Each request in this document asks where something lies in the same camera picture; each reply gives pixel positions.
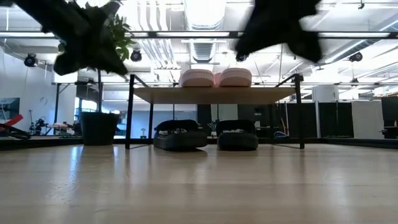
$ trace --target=ceiling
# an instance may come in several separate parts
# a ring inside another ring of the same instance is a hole
[[[123,1],[122,16],[135,15],[131,11],[129,3],[133,0]],[[183,2],[201,1],[211,9],[212,4],[223,0],[163,0],[157,3],[165,3],[166,22],[169,30],[187,30],[185,22],[185,12]],[[252,10],[250,0],[224,0],[226,1],[223,25],[220,30],[242,30],[248,16]],[[90,0],[91,5],[101,5],[104,1]],[[302,25],[307,30],[320,31],[379,31],[383,24],[398,21],[398,0],[363,0],[363,9],[358,9],[359,0],[323,0],[318,5],[319,13],[316,16],[302,19]],[[145,7],[147,20],[149,21],[150,1],[138,0],[138,7]],[[207,12],[198,11],[197,16],[205,15]],[[25,12],[17,7],[0,8],[0,29],[8,31],[37,31],[40,25]],[[142,60],[140,62],[125,61],[126,66],[132,73],[138,74],[145,82],[170,82],[172,79],[178,80],[181,72],[193,67],[203,67],[211,69],[213,72],[220,72],[228,67],[243,67],[250,70],[253,74],[254,82],[278,82],[289,72],[294,72],[296,68],[305,76],[306,82],[349,82],[353,75],[359,77],[361,82],[377,82],[398,74],[398,66],[392,66],[387,72],[379,72],[369,75],[379,68],[398,62],[398,41],[382,40],[361,50],[364,59],[361,62],[351,63],[346,60],[339,60],[335,63],[323,66],[323,70],[317,70],[312,63],[295,57],[290,53],[286,45],[276,45],[267,49],[260,50],[251,54],[244,62],[236,62],[233,52],[233,40],[219,39],[216,44],[216,51],[211,63],[215,65],[192,65],[190,44],[187,40],[172,39],[171,46],[175,62],[180,70],[155,70],[153,61],[148,57],[145,50],[141,49]],[[333,54],[345,50],[357,42],[357,40],[321,40],[324,56],[329,57]],[[38,59],[53,63],[57,56],[57,40],[40,39],[7,39],[5,50],[9,54],[23,57],[27,53],[36,53]],[[95,77],[95,72],[86,70],[80,71],[80,76]],[[107,75],[107,82],[123,82],[116,75]],[[112,86],[108,90],[126,90],[125,86]]]

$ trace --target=security camera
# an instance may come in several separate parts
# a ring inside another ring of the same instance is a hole
[[[247,55],[237,55],[236,56],[236,61],[237,62],[244,62],[246,59],[248,59]]]
[[[27,54],[27,57],[24,60],[24,64],[26,67],[34,68],[37,66],[37,58],[36,54]]]
[[[142,59],[142,55],[139,49],[134,49],[130,55],[130,59],[133,62],[140,62]]]
[[[361,54],[361,52],[358,52],[349,57],[348,60],[350,60],[350,62],[360,62],[362,61],[362,58],[363,55]]]

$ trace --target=black planter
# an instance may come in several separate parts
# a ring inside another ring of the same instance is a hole
[[[112,144],[118,121],[118,114],[82,112],[80,123],[84,145],[107,146]]]

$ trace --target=wooden floor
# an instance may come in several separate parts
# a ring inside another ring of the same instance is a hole
[[[398,151],[0,152],[0,223],[398,223]]]

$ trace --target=ceiling duct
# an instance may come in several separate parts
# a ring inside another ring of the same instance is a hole
[[[383,32],[397,32],[398,31],[398,19],[397,16],[394,16],[386,21],[384,21],[382,24],[379,24],[377,28],[375,28],[377,31],[383,31]],[[338,62],[344,58],[348,58],[349,56],[355,54],[356,52],[359,52],[366,47],[369,47],[377,42],[379,42],[380,39],[368,39],[368,40],[353,40],[351,42],[348,42],[344,46],[342,46],[340,49],[336,50],[332,54],[330,54],[328,57],[323,59],[319,64],[329,64],[329,63],[335,63]]]
[[[221,30],[226,9],[225,0],[184,0],[185,22],[188,30]],[[194,61],[209,63],[216,52],[216,44],[191,43],[190,51]]]

